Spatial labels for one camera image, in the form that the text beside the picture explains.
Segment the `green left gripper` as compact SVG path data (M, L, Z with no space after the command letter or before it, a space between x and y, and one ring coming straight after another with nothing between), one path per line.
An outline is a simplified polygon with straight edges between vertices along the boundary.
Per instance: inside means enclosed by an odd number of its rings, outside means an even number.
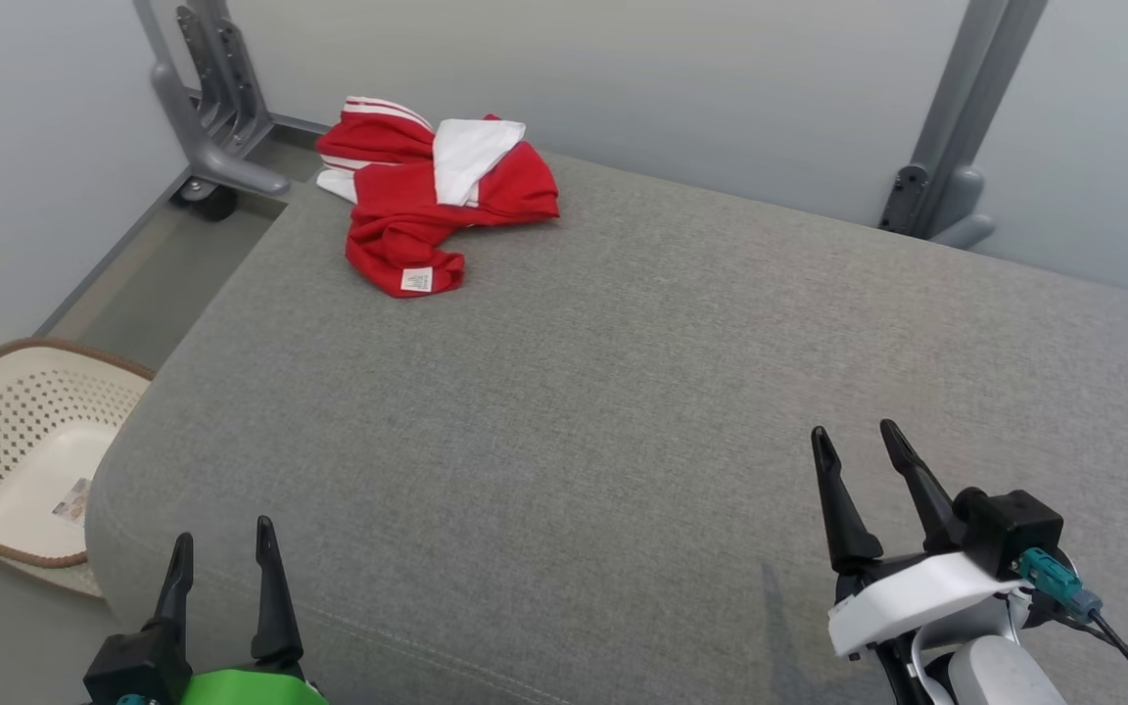
M259 566L259 603L252 656L264 664L254 662L196 675L188 682L180 705L328 705L316 685L306 679L300 664L305 644L279 550L276 527L268 515L257 518L255 554ZM185 642L193 579L193 537L180 534L174 541L155 608L155 620L171 628L175 642Z

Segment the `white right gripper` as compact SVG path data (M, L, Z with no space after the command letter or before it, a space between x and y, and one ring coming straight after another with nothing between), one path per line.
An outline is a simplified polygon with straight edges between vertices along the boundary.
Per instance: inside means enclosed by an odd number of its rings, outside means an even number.
M892 467L913 496L922 549L959 550L963 523L952 499L895 420L882 418L880 433ZM856 573L883 556L882 544L869 532L843 482L841 459L827 429L811 430L811 447L829 566L834 573ZM931 556L843 598L828 613L829 641L834 653L846 659L907 633L925 650L963 645L981 636L1015 638L1008 596L1029 587L1022 579L995 580L962 553Z

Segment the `red shirt with white sleeves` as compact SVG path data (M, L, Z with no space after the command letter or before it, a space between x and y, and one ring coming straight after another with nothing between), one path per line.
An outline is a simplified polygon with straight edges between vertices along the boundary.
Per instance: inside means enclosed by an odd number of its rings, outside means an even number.
M519 121L430 123L398 103L351 95L316 149L317 186L352 205L349 263L391 298L460 289L466 259L444 245L461 229L559 217L558 184Z

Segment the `small paper label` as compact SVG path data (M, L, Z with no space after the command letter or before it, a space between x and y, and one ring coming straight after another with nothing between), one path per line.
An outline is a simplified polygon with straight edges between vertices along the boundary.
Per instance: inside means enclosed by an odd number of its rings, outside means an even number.
M51 514L63 519L70 525L77 525L82 527L85 525L86 510L88 510L88 501L90 496L91 482L88 478L79 478L74 482L74 486L67 492L62 499L58 501L51 510Z

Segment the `cream perforated laundry basket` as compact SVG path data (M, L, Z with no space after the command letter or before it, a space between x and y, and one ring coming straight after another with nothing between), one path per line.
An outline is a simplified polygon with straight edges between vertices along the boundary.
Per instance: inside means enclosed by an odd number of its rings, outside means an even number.
M86 531L51 514L104 455L155 373L125 358L63 340L0 347L0 561L100 598Z

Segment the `grey fabric sofa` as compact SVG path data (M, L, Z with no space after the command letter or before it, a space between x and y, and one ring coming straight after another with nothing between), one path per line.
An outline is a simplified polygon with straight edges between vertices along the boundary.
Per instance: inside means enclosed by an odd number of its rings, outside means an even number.
M248 661L256 520L332 702L885 705L834 656L812 428L889 556L895 418L950 493L1025 490L1128 641L1128 291L547 156L561 217L467 229L452 293L296 188L104 456L125 631L194 539L188 656Z

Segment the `black caster wheel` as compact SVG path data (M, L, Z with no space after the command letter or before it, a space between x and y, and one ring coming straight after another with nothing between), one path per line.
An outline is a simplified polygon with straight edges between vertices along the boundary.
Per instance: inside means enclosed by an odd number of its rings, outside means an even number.
M170 197L171 205L191 211L208 222L220 222L238 208L238 192L219 184L191 178Z

